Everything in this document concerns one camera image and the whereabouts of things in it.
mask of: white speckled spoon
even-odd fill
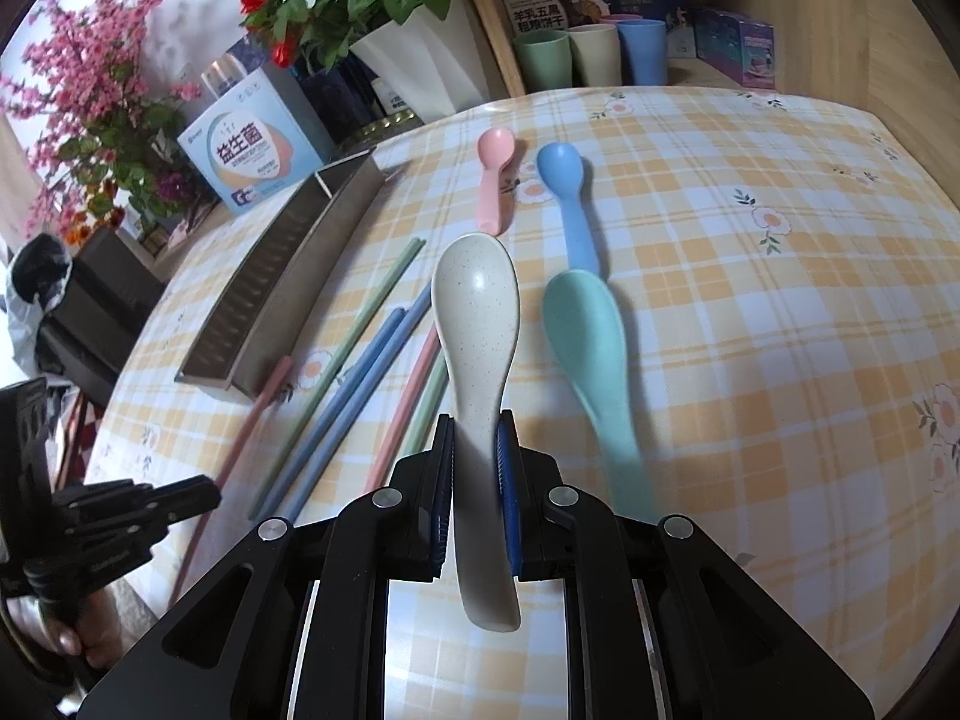
[[[440,255],[433,314],[453,388],[453,542],[464,611],[488,631],[520,627],[496,473],[496,426],[520,333],[520,289],[496,238],[464,235]]]

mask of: metal screw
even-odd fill
[[[577,490],[568,487],[553,488],[546,496],[554,506],[573,506],[580,499]]]
[[[664,531],[673,538],[690,538],[693,536],[693,523],[686,517],[670,517],[664,522]]]
[[[287,532],[287,523],[282,519],[268,519],[266,522],[261,522],[260,527],[256,529],[256,534],[260,536],[263,541],[276,541],[277,538],[283,536]]]
[[[373,500],[373,506],[378,509],[390,509],[403,500],[403,493],[394,490],[394,488],[380,488],[376,493],[373,493],[371,500]]]

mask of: green cup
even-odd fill
[[[514,51],[528,92],[573,86],[570,36],[560,29],[535,29],[514,38]]]

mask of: table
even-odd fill
[[[514,129],[523,149],[504,187],[517,205],[501,238],[520,279],[522,327],[505,394],[520,440],[552,454],[568,483],[607,495],[592,430],[539,315],[565,248],[532,160],[539,146],[565,140],[592,165],[587,213],[623,312],[635,424],[659,494],[736,556],[882,715],[960,598],[952,389],[960,215],[875,117],[833,103],[564,90],[491,103],[381,146],[387,185],[323,289],[296,348],[299,384],[261,421],[192,580],[248,530],[248,500],[304,387],[406,242],[419,235],[427,244],[384,312],[409,304],[440,252],[472,231],[475,143],[492,125]],[[246,409],[173,377],[279,208],[268,201],[189,253],[120,377],[90,481],[163,484],[216,472]],[[361,493],[427,327],[392,366],[301,521],[330,517]],[[451,407],[448,396],[443,408]],[[130,576],[158,613],[191,527],[176,526]],[[520,630],[490,634],[467,622],[453,569],[448,560],[434,584],[392,586],[386,716],[565,717],[558,586],[522,584]]]

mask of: hand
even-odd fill
[[[30,596],[7,600],[13,622],[44,649],[61,655],[86,656],[91,668],[111,668],[123,656],[120,617],[113,596],[102,589],[88,596],[75,628],[52,618]]]

